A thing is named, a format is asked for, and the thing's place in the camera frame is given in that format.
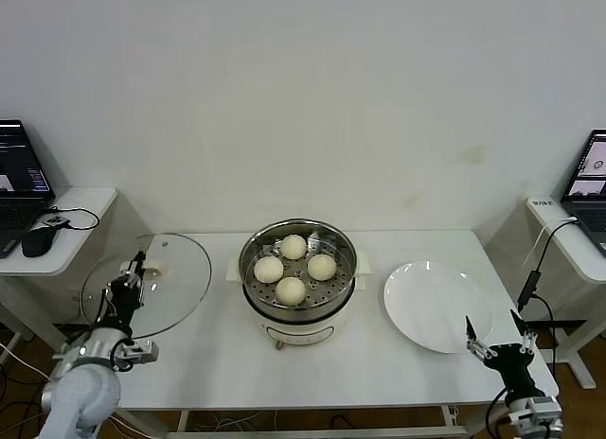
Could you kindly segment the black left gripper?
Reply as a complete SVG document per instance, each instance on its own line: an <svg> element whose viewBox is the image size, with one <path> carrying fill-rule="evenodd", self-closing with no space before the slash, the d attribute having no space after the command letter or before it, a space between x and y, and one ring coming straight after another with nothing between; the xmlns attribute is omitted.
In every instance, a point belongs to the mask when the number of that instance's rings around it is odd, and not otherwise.
<svg viewBox="0 0 606 439"><path fill-rule="evenodd" d="M129 326L134 312L143 306L145 260L146 253L138 251L134 260L120 265L120 276L109 285L111 300L103 316L108 326Z"/></svg>

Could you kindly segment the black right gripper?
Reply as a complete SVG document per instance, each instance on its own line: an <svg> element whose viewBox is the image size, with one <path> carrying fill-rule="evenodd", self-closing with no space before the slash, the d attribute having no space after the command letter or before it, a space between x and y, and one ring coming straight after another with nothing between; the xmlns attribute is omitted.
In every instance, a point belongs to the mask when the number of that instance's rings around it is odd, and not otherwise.
<svg viewBox="0 0 606 439"><path fill-rule="evenodd" d="M466 317L467 349L486 366L499 373L506 389L506 398L529 398L539 395L539 389L528 371L533 362L538 334L511 309L511 318L521 335L521 343L497 344L488 347L478 339L470 317Z"/></svg>

